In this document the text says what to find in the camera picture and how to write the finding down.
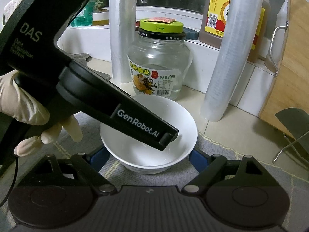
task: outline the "bowl rim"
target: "bowl rim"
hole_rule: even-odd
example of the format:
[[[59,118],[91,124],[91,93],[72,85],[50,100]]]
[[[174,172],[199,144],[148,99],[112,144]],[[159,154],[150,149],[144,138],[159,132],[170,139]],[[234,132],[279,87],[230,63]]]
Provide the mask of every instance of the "bowl rim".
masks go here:
[[[105,141],[104,141],[104,139],[103,139],[103,137],[102,137],[102,134],[101,134],[102,126],[103,126],[103,125],[108,126],[108,125],[107,125],[107,124],[104,124],[104,123],[101,123],[101,124],[100,124],[100,136],[101,136],[101,139],[102,139],[102,141],[103,141],[103,144],[104,144],[104,146],[106,147],[106,149],[107,149],[116,159],[120,160],[121,162],[123,162],[123,163],[125,163],[125,164],[127,164],[127,165],[129,165],[129,166],[132,166],[132,167],[135,167],[135,168],[139,168],[139,169],[160,169],[160,168],[165,168],[165,167],[171,167],[171,166],[177,164],[178,162],[182,161],[182,160],[183,160],[185,157],[187,157],[187,156],[192,152],[192,150],[194,149],[194,147],[195,147],[195,145],[196,145],[196,143],[197,143],[197,137],[198,137],[198,130],[197,130],[196,122],[195,122],[194,118],[192,117],[192,115],[187,111],[186,108],[184,108],[182,105],[180,105],[179,103],[177,103],[177,102],[175,102],[175,101],[173,101],[173,100],[171,100],[171,99],[164,98],[164,97],[157,96],[157,95],[142,95],[142,94],[133,95],[133,96],[131,96],[131,98],[135,99],[135,98],[141,97],[141,96],[142,96],[142,97],[145,97],[145,96],[146,96],[146,97],[159,97],[159,98],[163,98],[164,100],[167,100],[168,102],[171,102],[171,104],[175,104],[175,105],[177,105],[177,107],[181,107],[183,110],[185,110],[185,111],[189,114],[189,116],[191,116],[191,119],[193,120],[193,122],[194,122],[194,124],[195,124],[195,125],[194,125],[194,126],[195,126],[195,137],[194,137],[195,142],[194,142],[194,144],[192,144],[192,147],[190,147],[190,149],[189,149],[183,156],[181,156],[181,157],[179,157],[178,159],[173,160],[173,161],[171,161],[171,162],[169,162],[169,163],[163,164],[163,165],[159,165],[159,166],[141,166],[141,165],[136,165],[136,164],[133,164],[133,163],[130,163],[130,162],[127,162],[127,161],[121,159],[119,156],[115,155],[115,153],[113,153],[113,152],[108,148],[108,146],[106,145],[106,143],[105,143]]]

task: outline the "white bowl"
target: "white bowl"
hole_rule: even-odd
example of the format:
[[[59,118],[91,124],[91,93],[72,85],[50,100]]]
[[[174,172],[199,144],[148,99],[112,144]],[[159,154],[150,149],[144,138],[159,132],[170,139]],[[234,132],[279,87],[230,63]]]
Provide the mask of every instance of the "white bowl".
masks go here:
[[[101,138],[107,150],[126,168],[144,174],[163,172],[188,156],[197,141],[197,127],[190,113],[180,104],[160,96],[132,98],[176,127],[178,137],[164,151],[159,151],[101,123]]]

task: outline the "brown liquid bottle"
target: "brown liquid bottle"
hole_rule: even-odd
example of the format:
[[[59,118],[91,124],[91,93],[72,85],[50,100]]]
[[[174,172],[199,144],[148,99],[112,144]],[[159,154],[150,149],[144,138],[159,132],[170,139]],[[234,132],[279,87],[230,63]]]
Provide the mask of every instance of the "brown liquid bottle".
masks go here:
[[[220,48],[226,20],[228,17],[230,0],[206,0],[199,40],[205,44]],[[248,61],[255,62],[259,56],[268,13],[269,0],[263,0],[260,21],[256,30]]]

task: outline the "hand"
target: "hand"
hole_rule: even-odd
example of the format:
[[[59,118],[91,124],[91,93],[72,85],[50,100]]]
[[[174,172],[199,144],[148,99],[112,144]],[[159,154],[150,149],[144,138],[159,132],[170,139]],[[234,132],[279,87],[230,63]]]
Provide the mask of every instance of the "hand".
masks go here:
[[[0,112],[19,122],[31,125],[44,125],[49,120],[48,110],[14,81],[18,71],[13,70],[0,76]],[[55,142],[62,130],[67,130],[74,142],[82,140],[81,128],[77,119],[71,116],[34,136],[21,141],[14,150],[17,156],[26,156],[42,148],[44,144]]]

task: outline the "wooden cutting board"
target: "wooden cutting board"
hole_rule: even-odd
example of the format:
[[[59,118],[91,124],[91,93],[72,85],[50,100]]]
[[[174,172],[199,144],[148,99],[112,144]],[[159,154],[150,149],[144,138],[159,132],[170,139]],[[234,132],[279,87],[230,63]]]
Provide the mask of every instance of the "wooden cutting board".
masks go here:
[[[289,0],[289,26],[285,51],[279,62],[268,97],[259,113],[262,120],[284,133],[291,133],[275,117],[283,109],[296,107],[309,113],[309,2]]]

